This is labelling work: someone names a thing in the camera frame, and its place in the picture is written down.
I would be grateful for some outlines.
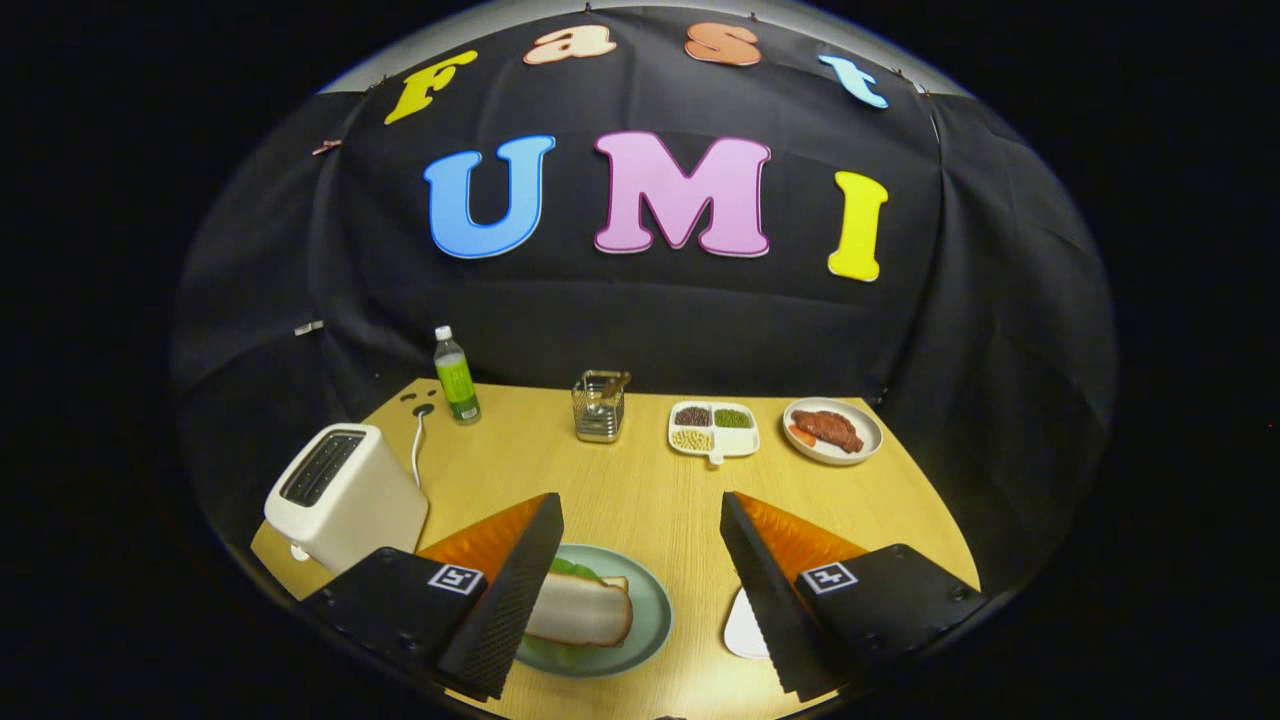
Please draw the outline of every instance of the letter u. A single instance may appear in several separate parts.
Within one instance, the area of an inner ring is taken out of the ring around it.
[[[543,155],[556,147],[549,135],[507,141],[498,158],[509,167],[507,215],[492,225],[471,220],[471,169],[480,164],[475,150],[447,155],[422,172],[431,184],[428,218],[435,245],[454,258],[493,258],[518,247],[534,234],[543,213]]]

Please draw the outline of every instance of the blue letter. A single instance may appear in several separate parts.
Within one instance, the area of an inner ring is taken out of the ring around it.
[[[515,250],[529,240],[543,213],[543,155],[556,147],[549,135],[530,135],[507,141],[498,156],[509,165],[507,217],[492,225],[471,222],[471,168],[480,164],[476,151],[440,158],[422,172],[431,183],[429,220],[431,237],[454,258],[493,258]]]
[[[852,60],[833,58],[831,55],[818,55],[818,59],[836,68],[836,77],[840,78],[840,85],[845,86],[845,90],[851,92],[854,97],[867,102],[872,108],[888,108],[888,100],[876,95],[867,86],[868,82],[876,85],[876,78],[859,70]]]

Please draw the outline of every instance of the meat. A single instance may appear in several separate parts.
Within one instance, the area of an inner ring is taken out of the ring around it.
[[[801,430],[823,442],[829,442],[845,452],[859,452],[863,448],[863,441],[858,437],[854,424],[840,413],[832,413],[831,410],[819,410],[817,413],[792,410],[791,420],[796,425],[800,425]]]

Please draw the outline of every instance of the foam letter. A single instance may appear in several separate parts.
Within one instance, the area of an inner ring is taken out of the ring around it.
[[[867,83],[876,85],[876,78],[858,69],[858,65],[852,60],[845,58],[835,58],[832,55],[818,55],[818,59],[823,63],[836,68],[836,77],[840,78],[840,85],[845,86],[854,97],[867,102],[872,108],[884,109],[888,108],[888,100],[884,100],[879,95],[872,92],[872,88]]]
[[[471,169],[480,154],[471,150],[447,155],[426,167],[422,179],[431,183],[429,208],[431,237],[447,255],[492,258],[529,240],[543,213],[543,155],[556,147],[548,135],[517,137],[498,146],[509,165],[507,215],[492,225],[471,222]]]
[[[685,53],[695,60],[726,65],[754,65],[760,61],[760,51],[753,45],[759,38],[745,27],[698,23],[689,27],[689,37]]]
[[[847,172],[836,173],[836,184],[845,193],[845,220],[840,246],[827,258],[827,269],[842,278],[872,282],[879,277],[876,229],[888,191],[867,176]]]
[[[428,95],[426,91],[444,90],[444,86],[449,85],[449,81],[453,79],[453,76],[458,72],[453,65],[466,65],[475,59],[476,51],[467,50],[461,55],[454,55],[448,60],[440,60],[439,63],[429,68],[422,68],[421,70],[404,78],[404,91],[401,92],[399,102],[396,104],[396,109],[392,110],[392,114],[387,115],[384,124],[389,126],[396,120],[412,115],[413,113],[430,105],[431,96]]]
[[[532,50],[525,55],[525,63],[541,65],[556,63],[564,58],[594,58],[604,55],[614,47],[609,41],[609,28],[604,26],[577,26],[544,35],[534,41]]]
[[[710,225],[698,237],[716,255],[755,258],[769,251],[760,231],[760,168],[769,149],[759,142],[722,137],[712,143],[692,174],[685,176],[658,136],[616,132],[600,136],[595,149],[609,156],[609,220],[595,234],[604,252],[643,252],[653,234],[640,224],[644,199],[667,245],[689,240],[703,209],[712,206]]]

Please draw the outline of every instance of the metal wire basket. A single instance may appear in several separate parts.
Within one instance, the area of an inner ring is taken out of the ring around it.
[[[622,432],[626,391],[618,387],[604,397],[604,386],[622,377],[617,370],[588,370],[573,384],[573,429],[586,442],[614,442]]]

